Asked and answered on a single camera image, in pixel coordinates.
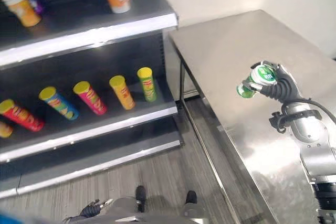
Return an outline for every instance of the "black shoe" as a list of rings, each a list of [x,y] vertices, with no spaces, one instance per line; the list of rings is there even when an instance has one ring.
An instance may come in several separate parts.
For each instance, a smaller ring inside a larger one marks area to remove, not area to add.
[[[195,191],[189,191],[187,193],[187,198],[185,200],[185,203],[193,203],[193,204],[197,204],[197,194],[195,193]]]
[[[138,212],[145,212],[146,189],[143,186],[138,186],[135,190],[135,198],[140,202]]]

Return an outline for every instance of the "pink pringles can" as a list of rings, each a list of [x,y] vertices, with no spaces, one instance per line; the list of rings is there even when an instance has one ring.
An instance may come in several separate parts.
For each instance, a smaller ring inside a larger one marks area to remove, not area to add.
[[[78,82],[74,86],[73,91],[79,95],[95,114],[103,115],[107,111],[105,104],[87,81]]]

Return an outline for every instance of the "shelf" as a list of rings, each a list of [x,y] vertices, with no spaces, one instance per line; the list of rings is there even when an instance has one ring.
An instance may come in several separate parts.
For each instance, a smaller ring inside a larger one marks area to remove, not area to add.
[[[177,17],[166,0],[132,0],[123,14],[113,14],[106,0],[79,0],[50,7],[31,28],[16,17],[0,23],[0,69],[5,69],[174,27]]]
[[[174,119],[169,117],[2,164],[0,198],[59,184],[168,150],[180,146],[180,140]]]
[[[68,121],[40,101],[39,104],[45,114],[44,128],[40,132],[30,132],[19,125],[14,125],[13,134],[9,138],[0,139],[0,163],[76,144],[101,134],[176,114],[176,104],[166,81],[155,80],[154,85],[157,93],[154,102],[146,102],[140,83],[129,85],[135,101],[135,107],[129,111],[123,109],[112,89],[99,92],[108,108],[108,111],[101,116],[95,115],[84,102],[78,100],[75,107],[80,114],[74,121]]]

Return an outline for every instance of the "green pringles can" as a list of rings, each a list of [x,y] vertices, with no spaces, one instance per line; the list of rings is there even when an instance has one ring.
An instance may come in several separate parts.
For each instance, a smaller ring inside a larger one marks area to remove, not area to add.
[[[152,69],[148,67],[140,68],[137,74],[140,79],[146,101],[154,102],[156,100],[156,92],[154,87]]]
[[[246,80],[263,86],[270,86],[277,83],[277,78],[273,70],[265,65],[256,66]],[[237,86],[237,93],[243,98],[252,98],[256,94],[255,91],[245,87],[243,83]]]

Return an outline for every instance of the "metal table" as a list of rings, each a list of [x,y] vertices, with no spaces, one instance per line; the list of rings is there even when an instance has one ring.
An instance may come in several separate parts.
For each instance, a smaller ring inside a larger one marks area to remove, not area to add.
[[[182,103],[186,69],[244,162],[249,181],[257,185],[274,221],[317,223],[317,203],[301,167],[299,150],[288,134],[279,134],[268,122],[271,113],[280,110],[280,103],[260,94],[243,99],[236,86],[254,63],[281,63],[293,74],[304,97],[312,97],[336,113],[336,62],[261,10],[183,27],[171,32],[171,39],[181,59]],[[334,141],[335,126],[322,116]],[[216,175],[195,125],[194,130]],[[220,179],[218,183],[232,206]],[[239,223],[232,207],[231,212]]]

